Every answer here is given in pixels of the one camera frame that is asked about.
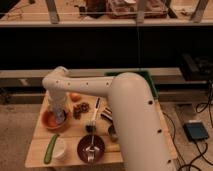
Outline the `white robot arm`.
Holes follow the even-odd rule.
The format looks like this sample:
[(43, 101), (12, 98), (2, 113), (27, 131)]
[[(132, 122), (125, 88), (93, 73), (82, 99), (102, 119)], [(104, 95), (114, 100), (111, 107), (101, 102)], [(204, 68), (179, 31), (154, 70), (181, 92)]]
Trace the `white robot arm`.
[(151, 88), (140, 75), (71, 78), (58, 67), (42, 80), (53, 106), (68, 92), (105, 97), (126, 171), (176, 171)]

